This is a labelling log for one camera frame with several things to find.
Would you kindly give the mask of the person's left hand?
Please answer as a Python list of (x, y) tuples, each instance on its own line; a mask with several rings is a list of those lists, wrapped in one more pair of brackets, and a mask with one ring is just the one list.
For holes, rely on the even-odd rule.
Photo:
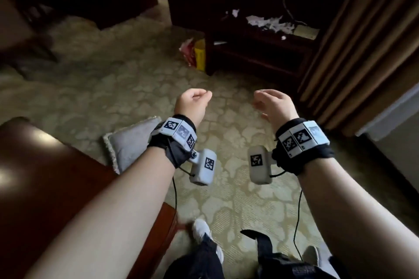
[(192, 90), (188, 89), (176, 100), (174, 113), (187, 117), (198, 128), (205, 116), (208, 103), (193, 101)]

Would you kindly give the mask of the crumpled white paper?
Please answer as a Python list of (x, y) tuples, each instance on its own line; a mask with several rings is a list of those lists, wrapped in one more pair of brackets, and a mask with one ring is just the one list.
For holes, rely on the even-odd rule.
[(271, 30), (274, 33), (283, 32), (285, 34), (293, 34), (296, 26), (292, 22), (286, 22), (282, 20), (282, 18), (283, 15), (279, 17), (270, 17), (267, 19), (258, 16), (247, 16), (246, 20), (251, 26), (264, 30)]

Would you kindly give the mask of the white marker wrist band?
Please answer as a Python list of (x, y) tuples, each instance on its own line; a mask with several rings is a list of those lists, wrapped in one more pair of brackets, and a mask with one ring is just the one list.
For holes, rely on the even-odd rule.
[(279, 142), (291, 159), (316, 146), (330, 144), (315, 121), (304, 121), (285, 130), (279, 135)]
[(186, 152), (192, 152), (197, 140), (196, 131), (185, 121), (167, 118), (151, 132), (151, 137), (162, 134), (178, 142)]

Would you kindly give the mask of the yellow notepad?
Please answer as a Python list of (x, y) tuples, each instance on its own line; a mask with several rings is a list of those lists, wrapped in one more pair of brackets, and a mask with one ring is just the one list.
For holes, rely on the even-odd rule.
[(311, 28), (306, 25), (297, 25), (293, 30), (293, 35), (309, 40), (315, 40), (320, 32), (320, 29)]

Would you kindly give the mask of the person's right hand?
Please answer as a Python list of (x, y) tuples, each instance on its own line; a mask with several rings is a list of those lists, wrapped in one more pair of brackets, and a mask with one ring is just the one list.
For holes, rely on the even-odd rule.
[(261, 115), (271, 124), (273, 133), (276, 133), (287, 122), (299, 118), (295, 105), (288, 95), (274, 89), (262, 89), (261, 91), (274, 97), (274, 106), (271, 108), (270, 115)]

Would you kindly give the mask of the grey shoe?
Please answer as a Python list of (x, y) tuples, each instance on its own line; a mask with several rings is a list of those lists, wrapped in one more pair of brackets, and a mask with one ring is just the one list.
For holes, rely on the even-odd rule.
[(302, 261), (320, 267), (321, 256), (319, 248), (313, 245), (308, 246), (302, 254)]

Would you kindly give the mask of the brown curtain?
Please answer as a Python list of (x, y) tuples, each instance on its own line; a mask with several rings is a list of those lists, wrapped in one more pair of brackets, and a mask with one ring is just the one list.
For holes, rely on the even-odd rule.
[(347, 137), (419, 83), (419, 0), (344, 0), (298, 89), (325, 130)]

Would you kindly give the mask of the red plastic bag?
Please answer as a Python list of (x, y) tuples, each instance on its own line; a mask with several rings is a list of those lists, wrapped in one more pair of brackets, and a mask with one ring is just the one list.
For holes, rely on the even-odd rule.
[(179, 51), (186, 60), (187, 64), (191, 67), (196, 67), (196, 57), (194, 50), (194, 38), (189, 38), (182, 42)]

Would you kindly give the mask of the white shoe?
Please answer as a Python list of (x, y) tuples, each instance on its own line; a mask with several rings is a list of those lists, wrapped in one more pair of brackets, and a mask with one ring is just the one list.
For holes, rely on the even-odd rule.
[(197, 244), (203, 243), (205, 238), (209, 238), (212, 244), (215, 244), (216, 254), (220, 263), (223, 264), (224, 254), (222, 248), (213, 240), (212, 232), (207, 222), (203, 219), (197, 218), (192, 224), (192, 235)]

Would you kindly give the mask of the person's right forearm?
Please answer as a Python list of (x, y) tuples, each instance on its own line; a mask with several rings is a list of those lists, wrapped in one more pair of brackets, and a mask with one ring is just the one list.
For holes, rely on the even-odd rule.
[(419, 279), (419, 237), (336, 159), (308, 162), (298, 180), (324, 242), (352, 277)]

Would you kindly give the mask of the person's left forearm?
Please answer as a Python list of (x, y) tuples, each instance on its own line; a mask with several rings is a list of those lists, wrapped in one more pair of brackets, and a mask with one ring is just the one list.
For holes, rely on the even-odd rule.
[(174, 172), (163, 149), (147, 148), (68, 223), (25, 279), (126, 279)]

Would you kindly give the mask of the dark wooden shelf cabinet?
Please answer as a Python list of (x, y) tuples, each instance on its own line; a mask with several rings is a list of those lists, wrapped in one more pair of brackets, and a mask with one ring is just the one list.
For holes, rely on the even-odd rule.
[[(294, 93), (344, 0), (168, 0), (175, 26), (205, 34), (206, 73), (245, 71)], [(231, 14), (239, 9), (237, 18)], [(315, 40), (251, 26), (247, 16), (279, 17), (320, 29)]]

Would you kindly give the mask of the reddish-brown wooden table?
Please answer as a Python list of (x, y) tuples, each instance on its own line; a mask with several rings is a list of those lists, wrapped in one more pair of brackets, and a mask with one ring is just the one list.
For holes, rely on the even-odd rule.
[(118, 175), (27, 118), (0, 125), (0, 279), (23, 279), (66, 224)]

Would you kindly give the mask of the black trousers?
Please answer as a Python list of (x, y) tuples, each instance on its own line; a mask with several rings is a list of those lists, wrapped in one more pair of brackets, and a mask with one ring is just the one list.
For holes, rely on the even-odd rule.
[[(265, 234), (254, 230), (242, 230), (241, 234), (257, 243), (259, 264), (254, 279), (337, 279), (317, 266), (274, 253)], [(225, 279), (215, 242), (205, 235), (194, 251), (169, 266), (163, 279)]]

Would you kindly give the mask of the grey cushion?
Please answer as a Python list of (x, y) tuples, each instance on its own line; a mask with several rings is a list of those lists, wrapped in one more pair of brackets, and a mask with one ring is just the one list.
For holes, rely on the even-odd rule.
[(159, 123), (161, 118), (153, 116), (102, 136), (116, 174), (123, 173), (146, 150), (151, 132)]

